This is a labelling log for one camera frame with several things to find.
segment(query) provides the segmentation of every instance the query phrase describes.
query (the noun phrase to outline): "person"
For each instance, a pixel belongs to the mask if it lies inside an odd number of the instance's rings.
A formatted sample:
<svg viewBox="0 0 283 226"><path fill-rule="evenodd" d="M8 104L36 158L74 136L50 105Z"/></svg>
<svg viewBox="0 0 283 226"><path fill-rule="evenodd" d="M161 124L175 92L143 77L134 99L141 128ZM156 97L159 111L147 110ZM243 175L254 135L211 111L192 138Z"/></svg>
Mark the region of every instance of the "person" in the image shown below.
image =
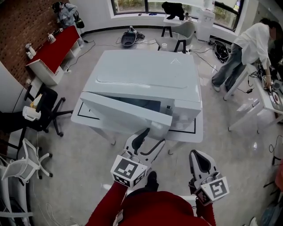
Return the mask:
<svg viewBox="0 0 283 226"><path fill-rule="evenodd" d="M229 91L237 78L245 69L246 64L253 64L258 58L266 73L266 86L272 84L269 67L271 62L268 58L268 41L282 37L282 28L276 21L266 18L261 23L256 23L243 32L232 44L231 54L228 61L212 78L212 86L215 91L220 91L220 86L225 82L226 90Z"/></svg>
<svg viewBox="0 0 283 226"><path fill-rule="evenodd" d="M75 21L74 14L78 9L77 6L70 4L70 3L55 2L52 5L52 9L54 10L54 13L57 16L57 23L60 23L63 28L67 28L69 26L76 27L76 21ZM80 29L76 27L76 30L80 36ZM78 43L80 47L84 45L84 41L81 36L78 40Z"/></svg>
<svg viewBox="0 0 283 226"><path fill-rule="evenodd" d="M216 226L212 204L203 206L196 200L198 217L194 217L187 201L169 192L158 192L158 186L157 174L152 171L146 186L124 199L127 187L114 182L86 226Z"/></svg>

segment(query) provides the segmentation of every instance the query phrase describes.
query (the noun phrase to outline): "white chair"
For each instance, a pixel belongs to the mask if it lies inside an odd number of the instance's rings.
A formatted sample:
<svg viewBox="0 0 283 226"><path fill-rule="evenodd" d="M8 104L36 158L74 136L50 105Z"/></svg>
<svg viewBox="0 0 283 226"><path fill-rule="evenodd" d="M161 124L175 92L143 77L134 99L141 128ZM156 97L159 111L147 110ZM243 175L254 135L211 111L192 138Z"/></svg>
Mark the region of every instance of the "white chair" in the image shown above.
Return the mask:
<svg viewBox="0 0 283 226"><path fill-rule="evenodd" d="M29 179L36 171L36 176L38 179L42 179L42 176L39 176L38 171L42 170L43 173L49 177L53 177L52 173L48 173L41 165L41 162L47 157L52 157L52 154L47 153L41 158L39 158L38 151L41 150L40 147L35 148L27 139L23 139L23 148L25 150L26 157L19 160L11 160L8 163L2 157L0 157L3 161L7 163L7 167L5 168L5 172L2 176L2 180L8 177L18 177L26 183L29 182Z"/></svg>
<svg viewBox="0 0 283 226"><path fill-rule="evenodd" d="M170 37L164 37L166 29L169 30ZM173 38L172 32L178 33L178 38ZM162 47L162 43L167 44L169 52L183 52L186 54L186 46L189 45L195 33L195 25L193 22L184 22L179 26L165 26L162 35L156 38L158 50Z"/></svg>

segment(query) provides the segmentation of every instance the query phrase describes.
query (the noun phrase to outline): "jeans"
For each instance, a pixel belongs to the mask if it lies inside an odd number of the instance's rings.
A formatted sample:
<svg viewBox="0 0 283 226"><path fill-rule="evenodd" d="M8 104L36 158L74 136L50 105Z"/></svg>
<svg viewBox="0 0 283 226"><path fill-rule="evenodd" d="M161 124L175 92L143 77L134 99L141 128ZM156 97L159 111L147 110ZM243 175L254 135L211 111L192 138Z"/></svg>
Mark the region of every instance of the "jeans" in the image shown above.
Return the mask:
<svg viewBox="0 0 283 226"><path fill-rule="evenodd" d="M225 87L229 91L244 69L245 66L242 64L242 48L233 43L228 61L212 77L212 84L215 87L220 87L227 79Z"/></svg>

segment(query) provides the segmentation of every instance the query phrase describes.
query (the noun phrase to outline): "baseboard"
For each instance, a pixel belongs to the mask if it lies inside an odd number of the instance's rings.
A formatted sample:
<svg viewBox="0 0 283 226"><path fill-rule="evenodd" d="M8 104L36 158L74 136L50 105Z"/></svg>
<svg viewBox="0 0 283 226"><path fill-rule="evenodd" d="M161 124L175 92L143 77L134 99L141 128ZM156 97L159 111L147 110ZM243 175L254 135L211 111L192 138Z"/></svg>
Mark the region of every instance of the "baseboard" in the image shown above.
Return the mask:
<svg viewBox="0 0 283 226"><path fill-rule="evenodd" d="M148 25L137 25L137 26L133 26L134 28L150 28L150 29L163 29L163 26L148 26ZM91 33L95 33L95 32L100 32L100 31L106 31L106 30L118 30L118 29L128 29L129 26L113 26L113 27L106 27L106 28L102 28L102 29L97 29L97 30L90 30L90 31L86 31L84 33L81 34L81 36L85 36L86 34L91 34Z"/></svg>
<svg viewBox="0 0 283 226"><path fill-rule="evenodd" d="M133 26L134 28L150 28L150 29L163 29L163 26L148 26L148 25L137 25L137 26ZM102 29L97 29L97 30L90 30L90 31L86 31L84 33L81 34L81 37L85 36L86 34L91 34L91 33L95 33L95 32L100 32L100 31L106 31L106 30L118 30L118 29L128 29L129 26L113 26L113 27L106 27L106 28L102 28ZM229 41L226 41L222 38L217 38L215 36L210 36L210 38L213 38L214 40L218 40L224 43L227 43L229 45L231 45L232 43Z"/></svg>

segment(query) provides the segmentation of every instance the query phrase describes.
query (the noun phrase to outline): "window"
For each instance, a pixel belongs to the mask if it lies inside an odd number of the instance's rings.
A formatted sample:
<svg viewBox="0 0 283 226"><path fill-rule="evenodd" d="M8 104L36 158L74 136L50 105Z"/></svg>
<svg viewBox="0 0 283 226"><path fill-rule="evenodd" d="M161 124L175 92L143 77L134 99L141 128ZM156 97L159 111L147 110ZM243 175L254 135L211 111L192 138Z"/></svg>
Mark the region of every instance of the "window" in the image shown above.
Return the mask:
<svg viewBox="0 0 283 226"><path fill-rule="evenodd" d="M125 13L164 13L162 8L163 2L166 0L111 0L114 14ZM183 4L185 12L190 17L198 18L200 3L203 0L179 0L172 2L180 2ZM215 2L215 24L234 30L237 27L244 0L222 0L224 3Z"/></svg>

